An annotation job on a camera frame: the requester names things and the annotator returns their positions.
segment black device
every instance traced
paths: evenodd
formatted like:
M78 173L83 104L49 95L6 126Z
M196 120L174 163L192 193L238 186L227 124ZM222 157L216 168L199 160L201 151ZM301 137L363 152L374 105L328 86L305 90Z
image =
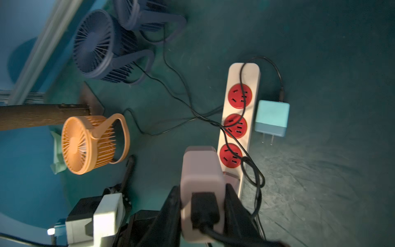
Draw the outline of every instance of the black device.
M174 186L160 211L140 210L133 214L129 223L119 230L113 247L180 246L180 212L180 187ZM222 241L226 247L286 246L284 243L266 241L260 237L251 221L251 214L243 207L230 184L226 185L224 233L218 235L223 239L216 240Z

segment light blue charger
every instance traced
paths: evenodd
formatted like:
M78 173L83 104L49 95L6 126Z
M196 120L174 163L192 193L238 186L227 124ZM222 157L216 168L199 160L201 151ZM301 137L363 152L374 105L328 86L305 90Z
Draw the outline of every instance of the light blue charger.
M260 100L255 118L255 131L274 136L285 136L290 105L284 102Z

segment blue wall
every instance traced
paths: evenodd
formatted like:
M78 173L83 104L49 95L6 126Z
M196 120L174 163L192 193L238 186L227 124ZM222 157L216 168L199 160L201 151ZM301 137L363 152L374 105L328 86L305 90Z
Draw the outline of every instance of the blue wall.
M44 28L55 0L12 0L0 3L0 90L12 90L14 83L7 69L11 53Z
M0 131L0 212L48 228L68 214L47 126Z

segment white plug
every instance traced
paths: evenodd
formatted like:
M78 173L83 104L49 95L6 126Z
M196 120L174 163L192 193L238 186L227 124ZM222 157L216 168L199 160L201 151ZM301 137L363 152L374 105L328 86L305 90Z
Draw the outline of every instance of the white plug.
M180 182L181 229L184 239L190 243L214 242L199 229L193 229L191 221L191 198L195 192L215 194L220 220L214 225L218 233L224 231L225 179L215 148L209 146L188 147L184 153Z

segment power strip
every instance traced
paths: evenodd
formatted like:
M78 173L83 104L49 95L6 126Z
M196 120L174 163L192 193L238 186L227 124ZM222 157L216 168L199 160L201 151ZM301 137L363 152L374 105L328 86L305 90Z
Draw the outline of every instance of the power strip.
M228 82L226 85L226 94L224 101L224 110L222 112L222 125L230 125L233 121L237 121L243 113L243 94L240 86L240 69L243 63L234 63L229 67ZM243 119L235 126L229 127L228 130L237 138L240 144L248 152L250 137L252 132L252 124L254 119L256 94L258 92L259 80L261 72L258 65L247 63L243 68L242 80L243 89L245 91L246 109ZM239 156L246 154L237 145L236 141L227 136L231 149L238 153ZM228 150L225 143L225 137L220 130L218 140L217 154L220 159L221 168L224 173L225 182L232 184L235 192L240 198L243 185L243 171L241 170L241 161L234 157Z

